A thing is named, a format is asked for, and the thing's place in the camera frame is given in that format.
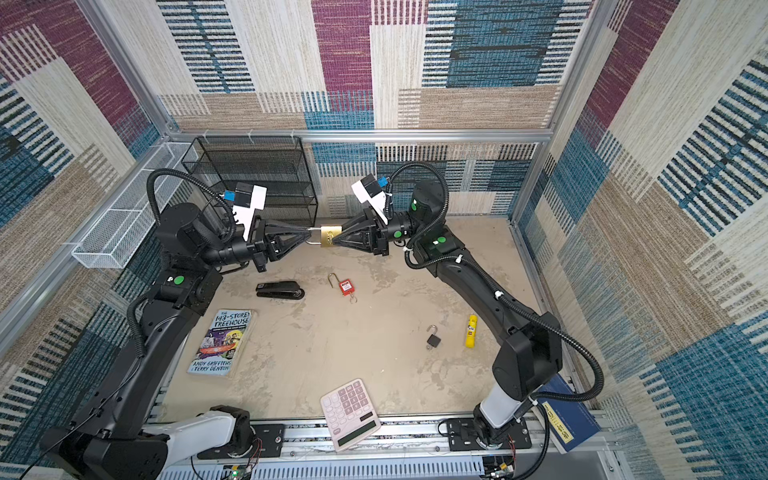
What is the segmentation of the treehouse paperback book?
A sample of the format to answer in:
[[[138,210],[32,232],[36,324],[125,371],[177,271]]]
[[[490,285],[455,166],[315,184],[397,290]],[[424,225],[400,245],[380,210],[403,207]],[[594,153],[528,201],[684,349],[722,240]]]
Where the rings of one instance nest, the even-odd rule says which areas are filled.
[[[228,376],[238,361],[238,352],[245,346],[252,319],[252,310],[219,310],[187,372],[211,377]]]

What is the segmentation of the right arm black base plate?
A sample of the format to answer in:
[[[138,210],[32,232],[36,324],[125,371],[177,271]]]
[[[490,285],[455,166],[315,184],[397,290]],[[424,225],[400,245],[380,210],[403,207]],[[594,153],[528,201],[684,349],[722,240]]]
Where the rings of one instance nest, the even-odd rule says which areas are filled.
[[[482,418],[447,418],[438,423],[438,433],[445,437],[450,451],[528,449],[532,447],[527,424],[512,420],[496,428]]]

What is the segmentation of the red safety padlock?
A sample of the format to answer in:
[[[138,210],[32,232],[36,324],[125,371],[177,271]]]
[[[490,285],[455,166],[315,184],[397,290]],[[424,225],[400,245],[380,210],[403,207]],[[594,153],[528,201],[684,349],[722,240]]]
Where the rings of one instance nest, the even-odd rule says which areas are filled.
[[[344,297],[347,297],[351,303],[356,303],[357,298],[355,296],[355,287],[349,279],[340,280],[335,273],[330,273],[327,276],[329,284],[332,287],[337,287]]]

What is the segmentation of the pink calculator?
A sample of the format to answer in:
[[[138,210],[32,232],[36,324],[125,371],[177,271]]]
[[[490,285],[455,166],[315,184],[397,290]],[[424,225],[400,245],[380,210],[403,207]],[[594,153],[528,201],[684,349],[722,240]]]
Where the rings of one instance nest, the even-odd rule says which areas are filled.
[[[342,452],[380,430],[382,423],[362,379],[356,378],[320,399],[333,448]]]

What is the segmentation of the small black padlock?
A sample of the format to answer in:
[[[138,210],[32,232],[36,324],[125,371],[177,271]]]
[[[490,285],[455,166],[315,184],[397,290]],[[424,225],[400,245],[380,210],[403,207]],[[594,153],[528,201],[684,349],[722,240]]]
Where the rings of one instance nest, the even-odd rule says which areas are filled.
[[[436,325],[430,325],[427,328],[427,333],[429,334],[426,341],[427,350],[432,350],[434,348],[437,348],[441,343],[441,338],[437,336],[437,332],[438,332],[438,328]]]

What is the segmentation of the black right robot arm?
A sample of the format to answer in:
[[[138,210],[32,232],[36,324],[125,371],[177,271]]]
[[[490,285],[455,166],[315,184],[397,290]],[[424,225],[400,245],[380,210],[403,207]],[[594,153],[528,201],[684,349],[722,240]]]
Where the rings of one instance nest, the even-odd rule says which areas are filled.
[[[388,177],[363,177],[352,191],[363,211],[342,225],[333,245],[382,256],[388,255],[391,244],[400,246],[407,267],[427,270],[448,285],[496,338],[494,385],[475,407],[469,430],[480,448],[511,445],[510,430],[531,410],[545,415],[547,400],[583,403],[603,391],[605,375],[596,357],[566,333],[552,313],[538,314],[509,293],[447,226],[449,187],[435,167],[406,163]],[[544,388],[563,367],[564,347],[592,370],[593,383],[584,392]]]

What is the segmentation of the brass padlock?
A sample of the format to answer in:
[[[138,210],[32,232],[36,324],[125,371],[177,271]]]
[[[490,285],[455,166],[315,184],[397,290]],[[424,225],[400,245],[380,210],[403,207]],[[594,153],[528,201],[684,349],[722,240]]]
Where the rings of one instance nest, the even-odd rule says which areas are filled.
[[[308,229],[310,237],[305,241],[308,245],[332,247],[333,239],[342,233],[341,225],[324,225],[320,227],[310,227]]]

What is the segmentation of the black stapler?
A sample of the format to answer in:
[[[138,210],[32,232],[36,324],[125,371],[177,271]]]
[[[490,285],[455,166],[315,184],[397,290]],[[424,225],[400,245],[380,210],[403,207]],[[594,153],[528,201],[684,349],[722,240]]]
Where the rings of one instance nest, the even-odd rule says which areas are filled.
[[[255,292],[258,297],[271,299],[301,300],[305,296],[305,290],[292,280],[259,283]]]

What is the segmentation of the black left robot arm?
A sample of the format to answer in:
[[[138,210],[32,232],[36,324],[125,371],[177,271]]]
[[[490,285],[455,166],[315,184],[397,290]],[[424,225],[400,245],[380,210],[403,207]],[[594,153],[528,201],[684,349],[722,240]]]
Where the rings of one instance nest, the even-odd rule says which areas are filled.
[[[225,234],[214,232],[193,203],[161,209],[155,183],[163,176],[185,180],[219,203],[228,218]],[[268,262],[311,236],[307,227],[259,215],[244,227],[224,198],[178,170],[152,171],[146,191],[167,262],[151,287],[129,304],[131,340],[94,395],[69,426],[51,428],[40,440],[42,455],[76,479],[156,479],[167,466],[208,450],[253,456],[256,435],[243,409],[217,406],[157,433],[145,430],[145,419],[179,347],[205,314],[224,275],[249,264],[263,272]]]

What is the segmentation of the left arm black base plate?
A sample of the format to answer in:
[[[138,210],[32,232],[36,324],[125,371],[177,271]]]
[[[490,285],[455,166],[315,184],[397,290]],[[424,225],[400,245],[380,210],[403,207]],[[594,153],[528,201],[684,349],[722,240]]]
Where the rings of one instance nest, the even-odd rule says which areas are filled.
[[[236,427],[230,440],[222,446],[204,450],[199,460],[255,460],[276,458],[282,451],[284,424],[259,424]]]

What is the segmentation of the dark blue hardcover book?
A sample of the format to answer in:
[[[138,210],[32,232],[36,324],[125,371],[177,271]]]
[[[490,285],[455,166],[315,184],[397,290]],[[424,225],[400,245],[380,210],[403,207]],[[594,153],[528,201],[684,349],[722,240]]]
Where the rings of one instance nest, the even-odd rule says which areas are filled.
[[[550,441],[567,454],[601,432],[597,419],[582,403],[539,399],[549,421]]]

